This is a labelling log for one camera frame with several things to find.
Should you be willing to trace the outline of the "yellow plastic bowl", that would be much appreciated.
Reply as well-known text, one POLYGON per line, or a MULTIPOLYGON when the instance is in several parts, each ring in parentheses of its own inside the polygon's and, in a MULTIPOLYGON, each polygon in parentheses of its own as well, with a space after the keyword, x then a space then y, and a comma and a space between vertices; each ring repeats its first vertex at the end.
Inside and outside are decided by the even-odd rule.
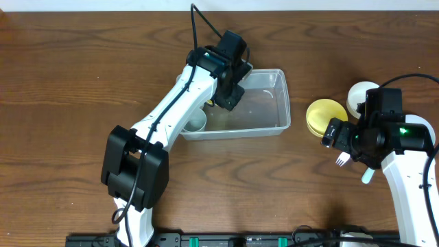
POLYGON ((306 112, 307 127, 317 137, 323 137, 332 118, 348 120, 344 107, 332 99, 318 99, 309 105, 306 112))

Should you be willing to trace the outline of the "grey plastic cup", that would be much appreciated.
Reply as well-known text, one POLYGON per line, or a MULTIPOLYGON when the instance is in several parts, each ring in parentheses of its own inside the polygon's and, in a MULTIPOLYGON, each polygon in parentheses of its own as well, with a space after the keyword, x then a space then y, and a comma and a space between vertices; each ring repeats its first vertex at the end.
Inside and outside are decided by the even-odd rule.
POLYGON ((183 127, 182 132, 203 132, 206 123, 206 113, 201 108, 198 108, 191 114, 188 122, 183 127))

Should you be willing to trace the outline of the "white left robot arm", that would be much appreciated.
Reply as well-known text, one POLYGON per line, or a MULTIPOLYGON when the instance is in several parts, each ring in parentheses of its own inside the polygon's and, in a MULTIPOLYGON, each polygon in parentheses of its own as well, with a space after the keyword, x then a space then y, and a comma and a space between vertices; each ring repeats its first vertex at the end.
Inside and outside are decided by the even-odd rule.
POLYGON ((239 85, 252 70, 250 50, 198 47, 189 52, 179 81, 158 106, 126 129, 110 132, 101 182, 115 200, 112 223, 124 246, 147 246, 152 209, 169 182, 169 151, 190 116, 211 101, 231 111, 244 95, 239 85))

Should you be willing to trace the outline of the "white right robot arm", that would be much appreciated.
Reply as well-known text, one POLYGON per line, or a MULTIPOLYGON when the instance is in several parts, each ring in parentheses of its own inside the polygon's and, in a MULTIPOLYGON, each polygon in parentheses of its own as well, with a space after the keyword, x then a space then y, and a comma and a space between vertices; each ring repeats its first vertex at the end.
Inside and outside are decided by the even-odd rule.
POLYGON ((434 146, 428 127, 405 116, 363 119, 357 124, 332 118, 322 145, 349 154, 355 162, 381 169, 392 193, 400 240, 438 245, 438 188, 434 146))

